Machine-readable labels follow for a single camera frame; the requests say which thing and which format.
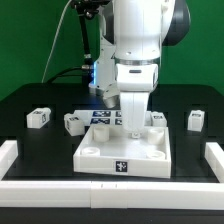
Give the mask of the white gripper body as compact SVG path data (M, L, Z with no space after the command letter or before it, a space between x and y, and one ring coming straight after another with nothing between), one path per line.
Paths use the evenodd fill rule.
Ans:
M123 129L139 136L145 126L149 96L157 85L158 65L117 64L116 69Z

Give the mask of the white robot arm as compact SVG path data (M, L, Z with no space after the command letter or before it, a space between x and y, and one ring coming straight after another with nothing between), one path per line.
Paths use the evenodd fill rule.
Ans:
M186 0L98 0L100 56L90 91L121 107L123 129L143 132L148 99L158 84L162 48L189 32Z

